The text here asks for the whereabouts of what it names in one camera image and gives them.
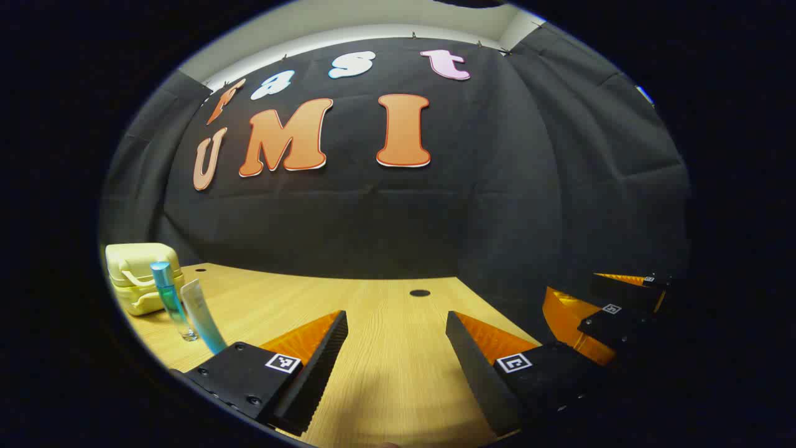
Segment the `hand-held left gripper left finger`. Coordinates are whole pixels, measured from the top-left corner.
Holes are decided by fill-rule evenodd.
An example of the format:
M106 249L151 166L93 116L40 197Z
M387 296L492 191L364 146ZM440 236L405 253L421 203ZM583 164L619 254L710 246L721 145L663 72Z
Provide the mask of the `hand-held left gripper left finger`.
M194 368L170 373L237 414L301 436L348 334L346 312L336 310L259 346L233 342Z

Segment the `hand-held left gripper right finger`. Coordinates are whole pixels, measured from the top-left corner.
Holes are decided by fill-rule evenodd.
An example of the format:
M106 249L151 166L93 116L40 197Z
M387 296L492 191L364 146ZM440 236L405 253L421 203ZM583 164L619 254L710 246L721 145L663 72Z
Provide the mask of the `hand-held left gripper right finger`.
M546 424L603 385L608 369L560 341L532 343L450 310L445 329L497 436Z

